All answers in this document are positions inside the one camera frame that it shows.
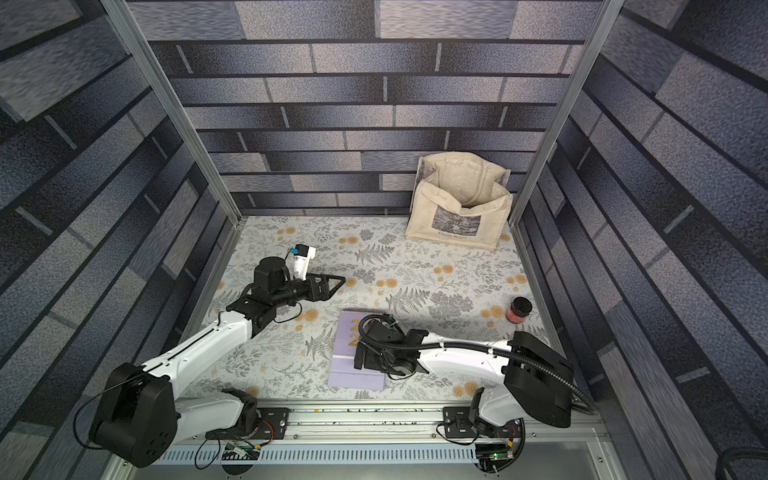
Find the purple 2026 calendar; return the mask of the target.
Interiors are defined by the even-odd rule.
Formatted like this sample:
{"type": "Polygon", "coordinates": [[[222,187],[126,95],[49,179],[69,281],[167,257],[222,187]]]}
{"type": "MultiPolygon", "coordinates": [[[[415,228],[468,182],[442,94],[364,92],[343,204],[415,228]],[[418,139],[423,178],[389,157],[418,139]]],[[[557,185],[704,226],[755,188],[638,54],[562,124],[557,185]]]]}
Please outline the purple 2026 calendar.
{"type": "Polygon", "coordinates": [[[339,319],[334,338],[328,386],[357,390],[381,391],[385,388],[383,373],[354,368],[354,358],[359,339],[358,324],[368,312],[344,310],[339,319]]]}

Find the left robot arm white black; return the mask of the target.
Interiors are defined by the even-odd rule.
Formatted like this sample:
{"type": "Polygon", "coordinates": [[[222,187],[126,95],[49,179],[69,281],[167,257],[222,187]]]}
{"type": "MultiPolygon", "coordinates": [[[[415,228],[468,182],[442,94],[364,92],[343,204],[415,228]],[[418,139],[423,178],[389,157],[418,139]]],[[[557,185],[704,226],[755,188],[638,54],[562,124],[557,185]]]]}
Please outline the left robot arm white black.
{"type": "Polygon", "coordinates": [[[343,276],[308,272],[308,258],[292,267],[281,257],[265,257],[253,280],[210,325],[141,365],[124,363],[109,376],[98,398],[85,447],[101,448],[143,468],[173,444],[204,435],[208,439],[247,439],[265,426],[255,396],[226,389],[206,398],[183,398],[204,371],[264,330],[279,308],[302,301],[331,299],[343,276]]]}

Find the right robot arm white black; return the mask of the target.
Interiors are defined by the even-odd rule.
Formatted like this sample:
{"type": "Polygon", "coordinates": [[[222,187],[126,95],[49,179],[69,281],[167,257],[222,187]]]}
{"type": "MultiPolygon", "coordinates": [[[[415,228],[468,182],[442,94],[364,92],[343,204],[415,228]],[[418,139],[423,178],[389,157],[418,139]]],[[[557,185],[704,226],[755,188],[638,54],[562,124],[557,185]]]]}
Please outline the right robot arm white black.
{"type": "Polygon", "coordinates": [[[551,427],[571,426],[572,367],[526,332],[507,341],[459,340],[420,329],[404,331],[389,315],[369,314],[358,324],[354,367],[392,379],[458,374],[483,381],[468,414],[481,432],[527,417],[551,427]]]}

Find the floral patterned table mat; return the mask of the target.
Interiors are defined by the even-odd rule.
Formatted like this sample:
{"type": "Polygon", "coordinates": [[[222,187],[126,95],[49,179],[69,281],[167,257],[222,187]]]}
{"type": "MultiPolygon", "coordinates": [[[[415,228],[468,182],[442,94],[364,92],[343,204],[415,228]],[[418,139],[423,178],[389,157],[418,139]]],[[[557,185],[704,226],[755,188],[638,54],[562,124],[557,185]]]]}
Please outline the floral patterned table mat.
{"type": "Polygon", "coordinates": [[[223,273],[209,320],[252,280],[257,263],[298,243],[314,246],[313,273],[341,275],[345,285],[326,302],[279,310],[276,321],[199,375],[187,388],[203,397],[236,388],[272,400],[467,400],[482,381],[457,373],[417,375],[385,388],[329,385],[338,321],[344,311],[381,311],[404,329],[465,340],[510,338],[516,331],[543,342],[550,330],[538,313],[519,324],[506,318],[516,297],[532,294],[509,232],[493,251],[411,241],[398,217],[252,217],[223,273]]]}

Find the red jar black lid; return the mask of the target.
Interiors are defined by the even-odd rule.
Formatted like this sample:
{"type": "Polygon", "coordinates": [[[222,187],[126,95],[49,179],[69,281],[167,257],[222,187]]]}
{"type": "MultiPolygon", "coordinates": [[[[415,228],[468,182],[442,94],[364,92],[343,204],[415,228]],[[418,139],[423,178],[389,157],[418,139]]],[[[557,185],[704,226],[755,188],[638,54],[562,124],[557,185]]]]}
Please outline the red jar black lid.
{"type": "Polygon", "coordinates": [[[533,304],[525,297],[515,297],[506,311],[506,319],[514,324],[523,323],[533,310],[533,304]]]}

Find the right green circuit board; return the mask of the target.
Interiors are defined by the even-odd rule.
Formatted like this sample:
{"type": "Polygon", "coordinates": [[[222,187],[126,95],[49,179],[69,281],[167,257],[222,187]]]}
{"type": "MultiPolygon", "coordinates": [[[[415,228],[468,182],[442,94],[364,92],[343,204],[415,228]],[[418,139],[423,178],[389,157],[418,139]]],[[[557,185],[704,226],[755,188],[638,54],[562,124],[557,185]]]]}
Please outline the right green circuit board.
{"type": "Polygon", "coordinates": [[[484,443],[475,446],[475,458],[479,463],[507,463],[515,458],[514,445],[509,443],[484,443]]]}

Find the green circuit board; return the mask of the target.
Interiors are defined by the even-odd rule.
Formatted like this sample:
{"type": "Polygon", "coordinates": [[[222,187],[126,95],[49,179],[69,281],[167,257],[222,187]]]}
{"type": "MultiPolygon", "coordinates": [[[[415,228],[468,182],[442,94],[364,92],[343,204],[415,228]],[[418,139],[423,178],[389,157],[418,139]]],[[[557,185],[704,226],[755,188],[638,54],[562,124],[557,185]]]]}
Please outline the green circuit board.
{"type": "Polygon", "coordinates": [[[222,453],[223,461],[257,461],[261,455],[263,446],[249,442],[228,442],[222,453]]]}
{"type": "Polygon", "coordinates": [[[509,443],[484,443],[475,446],[475,458],[479,463],[507,463],[515,458],[514,445],[509,443]]]}

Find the cream canvas tote bag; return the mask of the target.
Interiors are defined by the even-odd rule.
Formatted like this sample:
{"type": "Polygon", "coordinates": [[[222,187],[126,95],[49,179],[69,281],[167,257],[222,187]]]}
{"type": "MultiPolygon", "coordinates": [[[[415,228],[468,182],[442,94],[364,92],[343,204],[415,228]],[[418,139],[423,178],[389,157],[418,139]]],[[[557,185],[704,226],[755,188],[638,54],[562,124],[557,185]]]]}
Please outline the cream canvas tote bag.
{"type": "Polygon", "coordinates": [[[468,152],[419,159],[405,237],[494,251],[507,224],[511,171],[468,152]]]}

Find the left green circuit board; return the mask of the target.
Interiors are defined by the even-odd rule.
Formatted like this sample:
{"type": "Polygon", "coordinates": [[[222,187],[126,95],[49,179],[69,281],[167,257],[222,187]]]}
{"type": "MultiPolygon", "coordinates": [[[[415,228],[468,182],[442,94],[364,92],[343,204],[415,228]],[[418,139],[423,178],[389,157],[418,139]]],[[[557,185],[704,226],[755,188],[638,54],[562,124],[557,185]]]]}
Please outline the left green circuit board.
{"type": "Polygon", "coordinates": [[[249,442],[228,442],[222,453],[223,461],[257,461],[261,455],[263,446],[249,442]]]}

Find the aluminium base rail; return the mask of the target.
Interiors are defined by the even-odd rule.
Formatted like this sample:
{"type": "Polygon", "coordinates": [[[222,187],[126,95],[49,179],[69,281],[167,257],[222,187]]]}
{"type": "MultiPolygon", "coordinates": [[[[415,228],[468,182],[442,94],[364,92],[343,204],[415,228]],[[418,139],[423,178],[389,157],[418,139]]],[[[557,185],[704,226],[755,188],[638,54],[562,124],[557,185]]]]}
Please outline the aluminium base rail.
{"type": "Polygon", "coordinates": [[[224,442],[184,440],[157,463],[138,469],[111,460],[106,479],[483,479],[482,455],[522,453],[492,479],[622,479],[604,423],[575,414],[568,429],[527,418],[511,436],[453,439],[440,427],[449,402],[288,401],[284,436],[258,458],[224,450],[224,442]]]}

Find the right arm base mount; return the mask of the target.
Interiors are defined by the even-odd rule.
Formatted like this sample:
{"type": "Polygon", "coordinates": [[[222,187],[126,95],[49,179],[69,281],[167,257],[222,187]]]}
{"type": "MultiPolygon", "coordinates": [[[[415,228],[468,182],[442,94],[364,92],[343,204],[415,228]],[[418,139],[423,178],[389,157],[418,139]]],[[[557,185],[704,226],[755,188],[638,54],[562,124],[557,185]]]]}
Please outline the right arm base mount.
{"type": "Polygon", "coordinates": [[[519,438],[524,430],[522,418],[507,421],[502,426],[494,426],[475,417],[468,406],[444,407],[442,420],[436,426],[436,433],[451,442],[468,443],[480,438],[514,439],[519,438]]]}

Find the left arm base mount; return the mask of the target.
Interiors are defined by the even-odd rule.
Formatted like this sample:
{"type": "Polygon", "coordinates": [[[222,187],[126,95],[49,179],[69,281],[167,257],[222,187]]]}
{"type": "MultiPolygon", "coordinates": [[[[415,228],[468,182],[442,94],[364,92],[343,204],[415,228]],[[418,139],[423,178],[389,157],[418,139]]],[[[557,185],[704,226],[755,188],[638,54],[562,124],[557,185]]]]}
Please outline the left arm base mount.
{"type": "Polygon", "coordinates": [[[259,408],[242,414],[232,427],[206,432],[205,438],[249,442],[283,440],[289,414],[288,408],[259,408]]]}

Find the left aluminium frame post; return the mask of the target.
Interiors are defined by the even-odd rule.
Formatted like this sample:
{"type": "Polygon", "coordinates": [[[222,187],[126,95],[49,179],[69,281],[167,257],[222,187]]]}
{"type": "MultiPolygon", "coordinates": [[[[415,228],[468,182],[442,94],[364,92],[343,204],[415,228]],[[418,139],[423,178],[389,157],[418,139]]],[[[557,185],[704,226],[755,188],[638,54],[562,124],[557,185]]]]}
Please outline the left aluminium frame post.
{"type": "Polygon", "coordinates": [[[118,0],[101,0],[100,3],[209,183],[214,197],[220,202],[228,218],[237,226],[242,220],[242,214],[226,189],[221,175],[127,3],[118,0]]]}

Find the aluminium frame post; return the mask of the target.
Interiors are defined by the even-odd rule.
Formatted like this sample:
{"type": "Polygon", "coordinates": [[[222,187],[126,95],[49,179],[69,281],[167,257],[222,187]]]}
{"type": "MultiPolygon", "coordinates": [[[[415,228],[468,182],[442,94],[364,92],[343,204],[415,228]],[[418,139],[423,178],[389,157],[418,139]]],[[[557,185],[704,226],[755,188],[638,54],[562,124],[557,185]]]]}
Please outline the aluminium frame post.
{"type": "Polygon", "coordinates": [[[242,220],[242,214],[226,189],[221,175],[127,3],[118,0],[101,0],[100,3],[209,183],[214,197],[220,202],[228,218],[237,226],[242,220]]]}
{"type": "Polygon", "coordinates": [[[526,173],[522,189],[514,199],[509,218],[512,231],[515,231],[518,228],[518,224],[522,219],[525,208],[530,202],[534,188],[539,181],[544,166],[556,150],[556,141],[581,94],[585,82],[624,3],[624,0],[608,0],[603,1],[601,4],[596,23],[584,43],[582,53],[569,77],[568,84],[562,99],[557,105],[551,124],[546,129],[542,141],[533,157],[531,166],[526,173]]]}

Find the right aluminium frame post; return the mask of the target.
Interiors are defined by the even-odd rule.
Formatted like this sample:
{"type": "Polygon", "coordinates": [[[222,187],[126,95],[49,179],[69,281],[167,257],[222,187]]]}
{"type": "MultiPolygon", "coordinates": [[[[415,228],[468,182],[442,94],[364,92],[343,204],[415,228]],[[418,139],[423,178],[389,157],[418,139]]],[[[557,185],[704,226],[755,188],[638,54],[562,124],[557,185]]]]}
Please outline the right aluminium frame post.
{"type": "Polygon", "coordinates": [[[530,202],[534,188],[539,181],[544,166],[556,150],[556,141],[581,94],[585,82],[624,3],[624,0],[608,0],[603,1],[601,4],[596,23],[584,43],[582,53],[569,77],[568,84],[562,99],[557,105],[551,124],[546,129],[542,141],[533,157],[531,166],[526,173],[522,189],[514,199],[509,218],[512,231],[515,231],[518,228],[518,224],[522,219],[525,208],[530,202]]]}

